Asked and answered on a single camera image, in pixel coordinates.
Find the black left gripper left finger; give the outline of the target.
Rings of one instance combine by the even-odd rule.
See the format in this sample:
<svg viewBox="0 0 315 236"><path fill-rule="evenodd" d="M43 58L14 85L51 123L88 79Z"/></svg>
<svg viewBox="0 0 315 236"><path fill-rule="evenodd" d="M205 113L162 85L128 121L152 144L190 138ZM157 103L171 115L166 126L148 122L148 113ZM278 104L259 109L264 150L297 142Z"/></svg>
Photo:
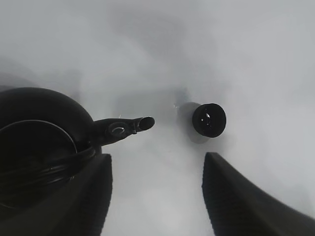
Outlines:
<svg viewBox="0 0 315 236"><path fill-rule="evenodd" d="M25 236L99 236L112 195L112 158L99 155L79 179L25 220Z"/></svg>

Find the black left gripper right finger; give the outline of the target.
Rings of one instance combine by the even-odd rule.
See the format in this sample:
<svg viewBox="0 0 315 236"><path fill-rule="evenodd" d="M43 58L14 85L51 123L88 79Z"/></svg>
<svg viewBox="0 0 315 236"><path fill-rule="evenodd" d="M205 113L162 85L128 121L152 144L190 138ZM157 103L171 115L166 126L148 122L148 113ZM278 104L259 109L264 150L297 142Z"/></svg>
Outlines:
<svg viewBox="0 0 315 236"><path fill-rule="evenodd" d="M270 196L218 153L205 155L202 192L217 236L313 236L315 220Z"/></svg>

